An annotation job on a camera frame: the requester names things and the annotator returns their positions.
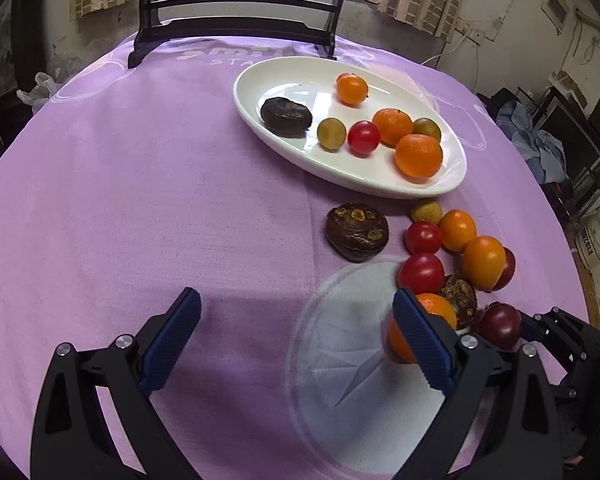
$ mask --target orange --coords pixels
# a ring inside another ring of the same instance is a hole
[[[336,81],[336,94],[344,104],[356,106],[366,99],[369,87],[355,74],[341,75]]]
[[[437,294],[429,294],[428,292],[425,292],[424,294],[418,294],[416,298],[424,307],[424,310],[430,314],[435,314],[436,316],[442,317],[454,330],[458,327],[458,318],[456,317],[456,313],[454,312],[451,304],[445,300],[445,298],[442,298]],[[400,332],[395,319],[392,319],[391,323],[389,323],[388,339],[389,345],[398,357],[411,364],[417,362],[416,357],[413,355],[411,348],[409,348],[409,345],[402,335],[402,332]]]
[[[442,166],[442,147],[424,135],[404,136],[395,146],[395,163],[406,176],[429,178]]]
[[[481,290],[492,290],[507,263],[504,247],[493,236],[471,240],[462,256],[462,273]]]
[[[382,108],[374,114],[371,122],[380,130],[380,138],[394,147],[405,135],[413,133],[411,118],[398,108]]]
[[[478,234],[474,219],[469,213],[452,209],[438,224],[442,244],[453,253],[462,253],[466,245]]]

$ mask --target electrical wire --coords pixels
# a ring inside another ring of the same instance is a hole
[[[562,70],[564,68],[564,64],[567,62],[567,57],[569,57],[571,47],[573,46],[573,41],[576,39],[576,30],[578,28],[578,25],[580,25],[580,38],[582,37],[582,22],[580,21],[580,18],[578,18],[578,21],[573,26],[573,33],[571,35],[571,41],[569,43],[569,48],[567,49],[567,52],[564,53],[564,59],[562,60],[562,64],[560,65],[560,70]]]
[[[588,65],[589,63],[591,63],[591,60],[593,59],[593,55],[596,53],[596,47],[598,46],[599,42],[600,42],[600,40],[597,41],[596,38],[593,38],[593,40],[591,40],[591,44],[584,51],[584,63],[581,63],[580,65],[584,66],[584,65]],[[589,49],[591,49],[591,55],[587,57],[587,52],[589,51]]]
[[[453,47],[449,52],[443,52],[442,54],[437,54],[436,56],[431,56],[429,59],[424,60],[421,65],[426,65],[429,61],[432,61],[433,59],[436,59],[437,57],[442,57],[442,56],[446,56],[447,54],[451,54],[452,52],[456,51],[458,49],[458,47],[462,44],[462,42],[464,41],[464,39],[466,38],[466,36],[463,34],[462,38],[460,38],[460,41],[458,41],[458,44]]]
[[[480,64],[480,49],[478,48],[477,43],[474,43],[474,45],[475,45],[475,81],[474,81],[474,85],[471,87],[472,93],[475,91],[475,87],[478,86],[478,66]]]
[[[578,53],[578,49],[580,47],[580,40],[582,39],[582,29],[584,28],[584,26],[582,25],[582,20],[580,18],[578,18],[578,23],[580,24],[580,33],[578,34],[576,48],[574,49],[573,54],[571,54],[571,57],[576,57],[576,54]]]

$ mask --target round table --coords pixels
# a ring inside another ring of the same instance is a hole
[[[416,442],[428,424],[419,409],[400,410],[399,396],[383,400],[406,368],[382,354],[379,319],[407,257],[411,203],[305,173],[238,116],[231,89],[245,67],[315,56],[313,47],[177,40],[128,70],[131,48],[129,38],[74,77],[0,160],[1,445],[27,473],[59,342],[107,346],[193,286],[202,320],[152,403],[205,479],[391,478],[410,452],[402,436]],[[336,56],[410,89],[461,138],[468,173],[442,206],[469,211],[517,259],[512,282],[480,294],[480,306],[501,300],[533,314],[558,305],[587,319],[560,225],[480,101],[394,54],[338,40]],[[388,217],[389,244],[366,264],[347,263],[324,240],[326,214],[343,202]],[[558,381],[564,371],[550,356],[544,364]],[[121,455],[137,465],[103,402]],[[409,413],[392,424],[392,410]]]

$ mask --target blue gripper pad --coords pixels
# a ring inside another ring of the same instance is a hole
[[[144,353],[139,386],[145,396],[164,387],[193,329],[200,321],[201,313],[200,295],[191,289],[175,306]]]
[[[431,326],[429,317],[434,316],[426,313],[410,291],[401,288],[395,293],[394,319],[400,332],[418,360],[429,386],[448,397],[456,387],[453,359]]]

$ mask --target chair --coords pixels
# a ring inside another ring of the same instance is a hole
[[[328,13],[323,29],[307,27],[302,22],[257,16],[199,16],[162,23],[158,10],[189,4],[218,2],[277,4],[321,10]],[[193,36],[251,36],[302,41],[316,45],[322,56],[334,59],[335,32],[344,0],[330,4],[311,0],[140,0],[140,27],[134,50],[128,57],[128,67],[142,62],[144,56],[165,41]]]

